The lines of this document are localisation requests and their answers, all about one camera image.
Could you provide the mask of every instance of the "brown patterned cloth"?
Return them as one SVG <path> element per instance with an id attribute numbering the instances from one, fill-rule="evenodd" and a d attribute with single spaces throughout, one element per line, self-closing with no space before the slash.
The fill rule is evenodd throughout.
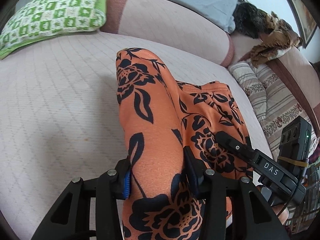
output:
<path id="1" fill-rule="evenodd" d="M 264 36 L 260 45 L 252 48 L 250 58 L 255 67 L 283 56 L 293 46 L 298 48 L 302 43 L 299 35 L 291 29 L 285 20 L 279 19 L 274 12 L 271 12 L 271 15 L 266 15 L 266 23 L 267 28 L 273 29 L 273 31 L 268 36 Z"/>
<path id="2" fill-rule="evenodd" d="M 128 240 L 197 240 L 203 200 L 188 188 L 183 147 L 223 176 L 252 178 L 252 168 L 219 147 L 218 131 L 246 144 L 249 134 L 228 85 L 176 81 L 161 59 L 146 49 L 118 52 L 120 123 L 132 167 L 131 194 L 124 201 L 123 231 Z M 231 200 L 226 198 L 226 220 Z"/>

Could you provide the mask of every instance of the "camera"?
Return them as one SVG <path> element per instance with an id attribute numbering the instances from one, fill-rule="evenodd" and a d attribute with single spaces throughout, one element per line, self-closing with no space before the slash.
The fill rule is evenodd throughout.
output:
<path id="1" fill-rule="evenodd" d="M 301 116 L 298 116 L 282 130 L 279 145 L 280 152 L 276 163 L 292 174 L 294 178 L 283 176 L 282 171 L 268 161 L 262 163 L 263 169 L 288 189 L 292 191 L 295 187 L 298 187 L 290 203 L 294 206 L 300 204 L 306 192 L 306 189 L 299 181 L 305 176 L 306 167 L 308 166 L 307 157 L 310 148 L 310 139 L 311 125 Z M 263 196 L 266 199 L 268 198 L 268 203 L 271 206 L 284 204 L 290 200 L 292 194 L 288 195 L 287 192 L 284 192 L 284 190 L 271 181 L 270 178 L 262 175 L 259 178 L 259 182 L 271 191 L 269 198 L 265 188 L 261 191 Z"/>

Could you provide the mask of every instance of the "rubber band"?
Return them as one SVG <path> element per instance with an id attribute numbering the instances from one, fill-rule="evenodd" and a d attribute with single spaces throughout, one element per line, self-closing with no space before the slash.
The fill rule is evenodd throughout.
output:
<path id="1" fill-rule="evenodd" d="M 287 157 L 282 157 L 282 156 L 279 156 L 278 160 L 282 160 L 282 161 L 285 161 L 287 163 L 291 163 L 293 165 L 300 166 L 300 167 L 305 167 L 305 168 L 308 167 L 308 165 L 309 165 L 309 163 L 299 162 L 299 161 L 296 161 L 296 160 L 293 160 L 293 159 L 290 159 L 290 158 L 287 158 Z"/>

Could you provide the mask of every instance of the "black mount bracket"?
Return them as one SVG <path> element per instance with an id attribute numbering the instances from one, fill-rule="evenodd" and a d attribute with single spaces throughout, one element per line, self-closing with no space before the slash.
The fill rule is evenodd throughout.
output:
<path id="1" fill-rule="evenodd" d="M 31 240 L 60 240 L 89 231 L 90 202 L 96 198 L 97 240 L 123 240 L 117 199 L 124 200 L 123 187 L 130 170 L 128 159 L 120 160 L 116 168 L 99 178 L 83 181 L 73 179 L 46 214 Z"/>
<path id="2" fill-rule="evenodd" d="M 226 197 L 232 202 L 232 239 L 289 240 L 272 208 L 248 177 L 228 179 L 207 169 L 184 147 L 190 190 L 196 199 L 206 199 L 199 240 L 226 238 Z"/>
<path id="3" fill-rule="evenodd" d="M 260 150 L 253 150 L 251 147 L 242 144 L 224 131 L 216 133 L 216 141 L 223 148 L 250 164 L 254 170 L 261 175 L 259 182 L 268 187 L 273 193 L 276 193 L 279 201 L 274 203 L 274 199 L 270 198 L 269 205 L 273 206 L 288 201 L 298 183 L 298 179 L 292 175 L 291 172 L 287 171 Z M 291 204 L 294 206 L 299 205 L 305 193 L 306 188 L 302 184 L 298 185 L 298 190 Z"/>

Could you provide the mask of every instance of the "couch cushion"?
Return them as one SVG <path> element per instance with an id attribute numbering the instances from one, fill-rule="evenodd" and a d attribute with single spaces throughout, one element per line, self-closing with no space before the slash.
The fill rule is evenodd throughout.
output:
<path id="1" fill-rule="evenodd" d="M 73 177 L 98 177 L 127 155 L 115 60 L 129 47 L 155 52 L 177 80 L 228 84 L 252 146 L 271 156 L 247 96 L 215 63 L 156 42 L 102 32 L 35 43 L 0 61 L 0 209 L 21 240 L 31 238 Z"/>
<path id="2" fill-rule="evenodd" d="M 156 41 L 227 67 L 233 43 L 199 14 L 167 0 L 108 0 L 103 32 Z"/>
<path id="3" fill-rule="evenodd" d="M 253 46 L 259 45 L 262 42 L 260 39 L 253 39 L 248 36 L 244 36 L 237 31 L 231 33 L 230 37 L 235 49 L 231 64 L 250 58 L 250 51 Z"/>

